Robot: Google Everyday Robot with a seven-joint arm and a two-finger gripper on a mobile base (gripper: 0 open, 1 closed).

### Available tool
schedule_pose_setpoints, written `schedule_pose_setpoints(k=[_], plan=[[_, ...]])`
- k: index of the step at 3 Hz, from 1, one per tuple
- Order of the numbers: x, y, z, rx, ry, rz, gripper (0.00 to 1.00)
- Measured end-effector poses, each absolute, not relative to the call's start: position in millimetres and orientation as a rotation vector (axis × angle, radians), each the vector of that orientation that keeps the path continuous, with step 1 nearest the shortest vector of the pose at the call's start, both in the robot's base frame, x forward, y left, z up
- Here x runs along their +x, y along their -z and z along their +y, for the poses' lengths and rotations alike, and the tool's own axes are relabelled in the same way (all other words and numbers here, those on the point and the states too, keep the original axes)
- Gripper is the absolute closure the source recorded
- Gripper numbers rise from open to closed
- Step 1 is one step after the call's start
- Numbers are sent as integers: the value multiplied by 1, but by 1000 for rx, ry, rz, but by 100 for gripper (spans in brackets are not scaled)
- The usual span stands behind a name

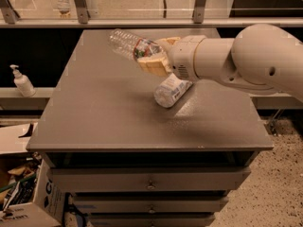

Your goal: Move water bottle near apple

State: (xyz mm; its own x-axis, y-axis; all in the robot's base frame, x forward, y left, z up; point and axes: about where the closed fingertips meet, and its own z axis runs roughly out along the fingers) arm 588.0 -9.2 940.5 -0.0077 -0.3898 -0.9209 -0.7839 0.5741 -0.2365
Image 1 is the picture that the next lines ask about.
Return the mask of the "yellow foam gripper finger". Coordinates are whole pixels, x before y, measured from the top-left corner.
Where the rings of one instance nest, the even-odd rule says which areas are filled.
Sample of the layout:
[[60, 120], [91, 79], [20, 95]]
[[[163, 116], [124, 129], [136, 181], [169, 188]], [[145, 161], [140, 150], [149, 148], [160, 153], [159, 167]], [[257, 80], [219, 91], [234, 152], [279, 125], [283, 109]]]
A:
[[166, 52], [169, 52], [173, 45], [180, 40], [180, 37], [169, 37], [157, 39], [155, 42], [159, 44]]
[[153, 55], [137, 60], [141, 69], [158, 77], [166, 77], [171, 73], [169, 60], [165, 55]]

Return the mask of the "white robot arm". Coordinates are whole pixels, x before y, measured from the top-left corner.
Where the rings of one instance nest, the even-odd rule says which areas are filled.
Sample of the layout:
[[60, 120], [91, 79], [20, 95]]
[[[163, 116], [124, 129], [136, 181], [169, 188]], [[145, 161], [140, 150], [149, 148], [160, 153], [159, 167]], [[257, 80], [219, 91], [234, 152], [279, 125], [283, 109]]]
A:
[[208, 79], [255, 95], [285, 93], [303, 101], [303, 43], [280, 27], [256, 24], [234, 38], [188, 35], [156, 42], [143, 71], [182, 80]]

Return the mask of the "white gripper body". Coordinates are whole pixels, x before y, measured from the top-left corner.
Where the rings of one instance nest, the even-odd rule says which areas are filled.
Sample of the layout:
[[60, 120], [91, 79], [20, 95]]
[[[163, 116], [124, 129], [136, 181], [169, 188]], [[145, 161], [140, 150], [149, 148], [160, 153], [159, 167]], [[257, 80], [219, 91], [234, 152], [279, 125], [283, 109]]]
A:
[[205, 35], [189, 35], [177, 41], [169, 51], [169, 63], [173, 74], [181, 80], [197, 81], [195, 54]]

